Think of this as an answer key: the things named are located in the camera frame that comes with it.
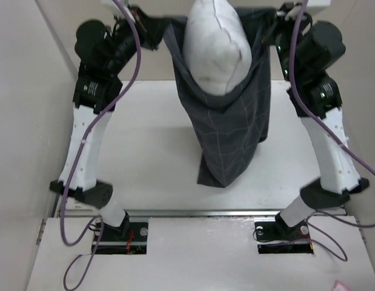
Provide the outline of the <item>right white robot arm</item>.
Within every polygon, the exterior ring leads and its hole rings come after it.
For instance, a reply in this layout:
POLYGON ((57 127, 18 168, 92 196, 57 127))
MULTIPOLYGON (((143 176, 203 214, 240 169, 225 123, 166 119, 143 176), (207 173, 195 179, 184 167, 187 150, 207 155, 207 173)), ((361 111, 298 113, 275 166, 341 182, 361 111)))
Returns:
POLYGON ((306 14, 292 41, 294 25, 279 11, 264 43, 276 47, 285 80, 294 74, 295 82, 287 93, 310 137, 320 177, 303 186, 299 196, 276 215, 274 232, 282 239, 293 235, 314 211, 338 208, 370 185, 342 150, 347 145, 342 99, 336 81, 326 72, 346 51, 342 34, 330 22, 313 24, 306 14))

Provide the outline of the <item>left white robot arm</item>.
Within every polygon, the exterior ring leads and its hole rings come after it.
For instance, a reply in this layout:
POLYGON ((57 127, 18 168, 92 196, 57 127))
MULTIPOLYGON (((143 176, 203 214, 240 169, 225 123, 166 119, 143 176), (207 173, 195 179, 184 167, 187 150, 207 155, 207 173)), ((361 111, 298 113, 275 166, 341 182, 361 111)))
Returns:
POLYGON ((115 18, 114 27, 97 19, 76 31, 80 66, 73 95, 73 130, 64 169, 50 190, 100 211, 105 229, 118 241, 128 236, 128 214, 111 201, 113 186, 96 178, 105 129, 117 98, 127 88, 118 75, 141 49, 157 50, 171 19, 146 15, 130 6, 133 24, 115 18))

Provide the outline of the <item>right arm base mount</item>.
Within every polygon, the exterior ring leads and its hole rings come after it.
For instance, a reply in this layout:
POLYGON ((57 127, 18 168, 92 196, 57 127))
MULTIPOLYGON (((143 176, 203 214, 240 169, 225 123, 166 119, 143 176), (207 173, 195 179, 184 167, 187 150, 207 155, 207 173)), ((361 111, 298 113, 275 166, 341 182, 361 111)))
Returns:
POLYGON ((308 224, 303 221, 295 227, 282 230, 276 221, 255 221, 253 238, 260 255, 313 254, 308 224))

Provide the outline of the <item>dark grey checked pillowcase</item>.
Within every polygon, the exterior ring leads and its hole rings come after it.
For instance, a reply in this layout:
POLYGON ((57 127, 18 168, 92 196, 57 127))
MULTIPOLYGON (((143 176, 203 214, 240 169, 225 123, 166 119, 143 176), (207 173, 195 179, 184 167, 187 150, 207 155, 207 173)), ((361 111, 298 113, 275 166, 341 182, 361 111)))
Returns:
POLYGON ((250 165, 257 145, 266 140, 270 120, 270 49, 262 45, 272 7, 236 7, 251 46, 251 69, 223 97, 203 92, 182 59, 187 19, 174 16, 163 40, 170 52, 179 100, 202 149, 197 183, 225 188, 250 165))

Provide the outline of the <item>white pillow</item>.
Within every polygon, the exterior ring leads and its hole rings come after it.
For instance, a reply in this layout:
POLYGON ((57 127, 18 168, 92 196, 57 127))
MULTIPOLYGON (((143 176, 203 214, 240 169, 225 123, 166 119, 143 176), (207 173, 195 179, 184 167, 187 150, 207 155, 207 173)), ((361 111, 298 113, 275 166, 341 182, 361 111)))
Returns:
POLYGON ((206 93, 230 93, 248 75, 251 47, 235 8, 228 1, 194 1, 187 18, 183 59, 206 93))

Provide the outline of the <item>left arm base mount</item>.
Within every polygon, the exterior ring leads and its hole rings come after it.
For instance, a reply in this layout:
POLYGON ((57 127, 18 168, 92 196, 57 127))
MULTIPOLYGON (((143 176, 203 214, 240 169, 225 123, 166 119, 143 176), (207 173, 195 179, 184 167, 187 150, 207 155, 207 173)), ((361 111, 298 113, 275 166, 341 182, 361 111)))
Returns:
POLYGON ((130 221, 122 233, 105 225, 100 235, 101 223, 92 224, 91 251, 96 255, 145 255, 147 253, 148 221, 130 221))

